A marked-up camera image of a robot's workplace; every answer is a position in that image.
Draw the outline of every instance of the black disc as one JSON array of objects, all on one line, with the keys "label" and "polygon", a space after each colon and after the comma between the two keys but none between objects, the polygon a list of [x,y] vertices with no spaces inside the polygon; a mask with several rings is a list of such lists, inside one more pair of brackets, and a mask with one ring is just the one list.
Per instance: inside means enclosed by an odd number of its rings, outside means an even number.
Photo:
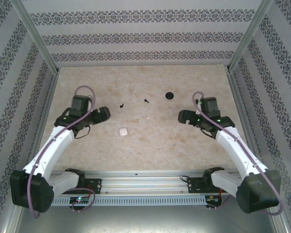
[{"label": "black disc", "polygon": [[174,97],[174,94],[172,92],[167,92],[165,96],[166,96],[166,99],[172,100],[172,98]]}]

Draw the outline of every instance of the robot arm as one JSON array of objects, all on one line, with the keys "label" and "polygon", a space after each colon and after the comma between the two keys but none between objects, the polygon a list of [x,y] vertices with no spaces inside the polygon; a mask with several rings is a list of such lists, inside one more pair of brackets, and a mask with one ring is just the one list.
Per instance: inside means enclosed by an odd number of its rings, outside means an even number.
[{"label": "robot arm", "polygon": [[[276,190],[280,191],[281,177],[276,170],[269,170],[261,161],[259,161],[252,151],[247,147],[238,134],[235,124],[228,116],[221,116],[214,97],[202,98],[200,100],[201,111],[215,121],[221,127],[236,136],[237,140],[232,138],[225,131],[210,123],[199,112],[182,110],[179,112],[178,120],[180,123],[186,123],[200,128],[201,131],[210,133],[210,137],[215,139],[227,151],[230,158],[236,165],[240,177],[226,172],[221,167],[211,168],[205,171],[203,180],[207,187],[218,187],[234,196],[245,213],[266,209],[277,206],[278,199],[268,185],[266,180],[257,170],[256,166],[262,170],[266,177],[271,181]],[[249,152],[254,165],[248,158],[238,141]]]},{"label": "robot arm", "polygon": [[[63,114],[56,119],[55,127],[44,146],[38,154],[27,164],[22,171],[15,170],[10,176],[10,186],[12,192],[13,204],[28,208],[27,183],[30,173],[36,166],[37,158],[47,143],[66,126],[80,119],[88,111],[90,98],[87,96],[75,95],[72,100],[71,108],[67,108]],[[70,129],[63,131],[46,149],[41,157],[38,167],[36,167],[32,182],[31,196],[33,209],[44,213],[49,209],[54,197],[65,191],[79,187],[83,188],[85,184],[85,173],[76,169],[66,169],[65,172],[54,179],[50,178],[51,172],[60,156],[68,145],[74,140],[78,132],[85,127],[95,125],[106,121],[110,118],[110,111],[107,107],[102,107],[92,111],[86,118],[72,126]]]}]

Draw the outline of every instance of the patterned wallpaper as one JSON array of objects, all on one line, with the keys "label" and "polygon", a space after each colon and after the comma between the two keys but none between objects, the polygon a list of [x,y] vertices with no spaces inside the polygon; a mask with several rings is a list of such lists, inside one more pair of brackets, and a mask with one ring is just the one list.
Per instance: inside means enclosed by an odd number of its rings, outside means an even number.
[{"label": "patterned wallpaper", "polygon": [[27,164],[52,74],[8,0],[0,0],[0,221],[9,177]]},{"label": "patterned wallpaper", "polygon": [[262,160],[282,177],[291,226],[291,1],[272,3],[234,74]]},{"label": "patterned wallpaper", "polygon": [[228,64],[261,0],[25,0],[58,67]]}]

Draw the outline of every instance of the beige tabletop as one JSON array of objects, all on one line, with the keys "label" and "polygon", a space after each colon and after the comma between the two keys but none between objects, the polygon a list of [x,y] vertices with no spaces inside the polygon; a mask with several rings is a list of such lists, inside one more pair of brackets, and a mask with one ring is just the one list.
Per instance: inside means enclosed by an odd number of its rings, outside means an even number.
[{"label": "beige tabletop", "polygon": [[[202,91],[205,97],[217,98],[221,115],[229,116],[243,137],[223,65],[64,67],[41,145],[49,137],[56,118],[71,106],[74,91],[80,85],[94,89],[96,108],[107,106],[111,117],[92,126],[88,136],[74,140],[54,170],[69,167],[92,171],[236,168],[215,140],[204,136],[198,128],[178,122],[179,111],[194,110],[192,94]],[[172,100],[165,98],[167,92],[174,93]],[[79,94],[89,95],[90,92],[82,89]],[[127,136],[119,135],[123,127],[128,129]]]}]

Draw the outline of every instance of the metal floor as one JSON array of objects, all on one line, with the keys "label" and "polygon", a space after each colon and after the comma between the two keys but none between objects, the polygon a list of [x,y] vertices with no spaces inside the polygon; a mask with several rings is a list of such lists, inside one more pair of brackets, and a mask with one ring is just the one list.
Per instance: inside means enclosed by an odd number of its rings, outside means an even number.
[{"label": "metal floor", "polygon": [[51,207],[38,220],[23,209],[17,233],[272,233],[272,219],[245,214],[236,200],[208,211],[204,206],[96,206],[82,213]]}]

